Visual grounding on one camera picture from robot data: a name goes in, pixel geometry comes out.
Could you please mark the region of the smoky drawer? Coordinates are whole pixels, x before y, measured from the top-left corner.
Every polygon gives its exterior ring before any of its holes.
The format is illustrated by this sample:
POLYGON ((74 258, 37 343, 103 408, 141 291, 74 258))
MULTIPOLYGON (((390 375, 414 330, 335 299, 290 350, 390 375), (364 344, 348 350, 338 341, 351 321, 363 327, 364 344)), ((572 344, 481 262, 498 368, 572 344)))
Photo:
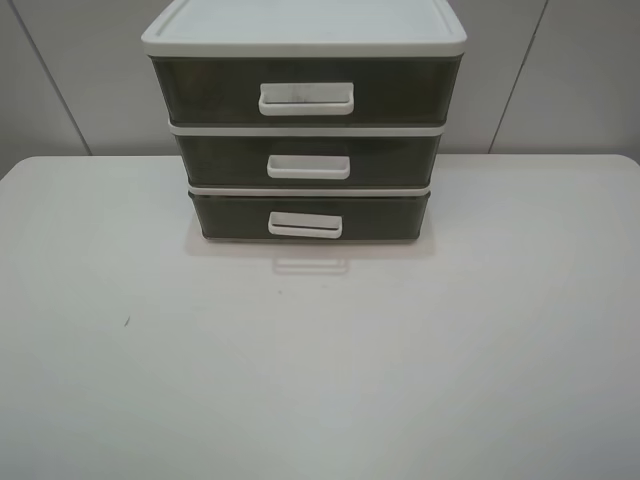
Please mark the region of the smoky drawer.
POLYGON ((176 126, 433 127, 446 122, 462 59, 161 58, 153 64, 176 126), (347 115, 266 116, 265 84, 350 83, 347 115))
POLYGON ((210 240, 398 243, 419 237, 430 195, 190 198, 210 240))
POLYGON ((189 183, 211 188, 418 189, 440 138, 179 136, 189 183))

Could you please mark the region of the white plastic drawer cabinet frame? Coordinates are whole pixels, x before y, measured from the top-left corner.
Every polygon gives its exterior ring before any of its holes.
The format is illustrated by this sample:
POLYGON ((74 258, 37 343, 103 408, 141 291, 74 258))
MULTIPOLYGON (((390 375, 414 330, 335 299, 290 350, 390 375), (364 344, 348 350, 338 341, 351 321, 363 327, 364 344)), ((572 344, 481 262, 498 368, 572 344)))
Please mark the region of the white plastic drawer cabinet frame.
MULTIPOLYGON (((446 1, 175 1, 141 37, 150 61, 161 58, 441 58, 463 59, 466 32, 446 1)), ((350 83, 265 84, 266 116, 347 115, 350 83)), ((432 137, 433 127, 176 126, 179 136, 432 137)), ((194 187, 189 195, 242 197, 410 197, 418 189, 194 187)))

